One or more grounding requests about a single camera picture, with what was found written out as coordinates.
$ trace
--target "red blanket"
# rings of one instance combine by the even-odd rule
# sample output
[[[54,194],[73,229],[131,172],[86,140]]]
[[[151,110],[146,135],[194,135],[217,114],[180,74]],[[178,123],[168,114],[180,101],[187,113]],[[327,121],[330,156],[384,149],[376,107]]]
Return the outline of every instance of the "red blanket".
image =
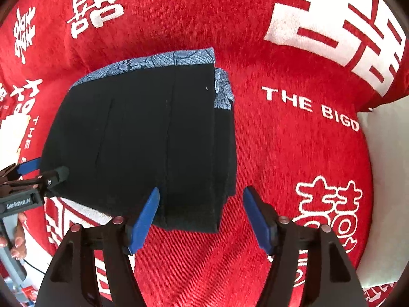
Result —
[[[213,47],[236,98],[237,190],[252,184],[279,214],[330,224],[356,265],[373,195],[356,112],[406,93],[405,43],[383,0],[19,0],[0,28],[0,82],[11,96],[0,114],[31,115],[21,144],[21,161],[29,160],[41,155],[63,97],[82,76],[126,58]],[[58,199],[47,201],[45,216],[37,209],[27,217],[50,253],[72,223],[107,220]],[[240,193],[225,206],[218,235],[153,227],[136,259],[148,306],[254,306],[270,266]]]

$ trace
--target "folded black garment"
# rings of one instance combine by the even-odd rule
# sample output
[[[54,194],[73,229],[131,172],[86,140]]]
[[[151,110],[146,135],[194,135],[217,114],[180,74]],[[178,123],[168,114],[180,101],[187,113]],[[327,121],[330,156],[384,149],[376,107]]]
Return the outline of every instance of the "folded black garment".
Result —
[[[235,194],[233,95],[212,49],[125,60],[67,93],[41,171],[65,165],[53,192],[111,216],[160,190],[154,224],[217,232]]]

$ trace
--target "blue patterned fabric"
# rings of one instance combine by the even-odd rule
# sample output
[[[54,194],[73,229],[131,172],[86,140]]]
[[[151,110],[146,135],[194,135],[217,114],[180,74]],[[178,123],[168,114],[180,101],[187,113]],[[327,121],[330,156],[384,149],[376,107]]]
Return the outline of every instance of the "blue patterned fabric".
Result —
[[[169,66],[188,66],[192,64],[215,64],[216,58],[213,48],[174,51],[156,54],[143,58],[133,58],[112,63],[101,69],[93,71],[83,78],[76,81],[70,90],[80,84],[101,79],[107,76],[119,75],[136,69],[169,67]],[[221,68],[215,69],[214,88],[216,92],[214,108],[232,109],[229,100],[234,101],[232,87],[230,86],[228,74]]]

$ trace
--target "beige cushion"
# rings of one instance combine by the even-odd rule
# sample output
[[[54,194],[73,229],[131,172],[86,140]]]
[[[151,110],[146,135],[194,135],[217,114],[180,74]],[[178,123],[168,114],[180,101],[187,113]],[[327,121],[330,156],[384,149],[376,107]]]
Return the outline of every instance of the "beige cushion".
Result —
[[[373,174],[373,216],[357,274],[363,287],[396,282],[409,260],[409,97],[358,113]]]

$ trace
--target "metal screw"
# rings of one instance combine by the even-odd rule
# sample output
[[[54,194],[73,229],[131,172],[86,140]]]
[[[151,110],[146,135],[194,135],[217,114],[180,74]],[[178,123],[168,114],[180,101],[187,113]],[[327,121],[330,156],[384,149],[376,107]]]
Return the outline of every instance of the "metal screw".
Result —
[[[122,216],[115,217],[112,222],[114,224],[116,224],[116,225],[122,224],[123,223],[123,217]]]
[[[280,216],[279,217],[279,222],[281,224],[288,224],[290,222],[290,219],[288,217],[286,217],[286,216]]]
[[[331,232],[331,227],[327,224],[324,224],[321,226],[321,230],[323,230],[325,233]]]
[[[80,229],[81,229],[80,224],[74,224],[73,226],[71,226],[71,231],[72,232],[78,232]]]

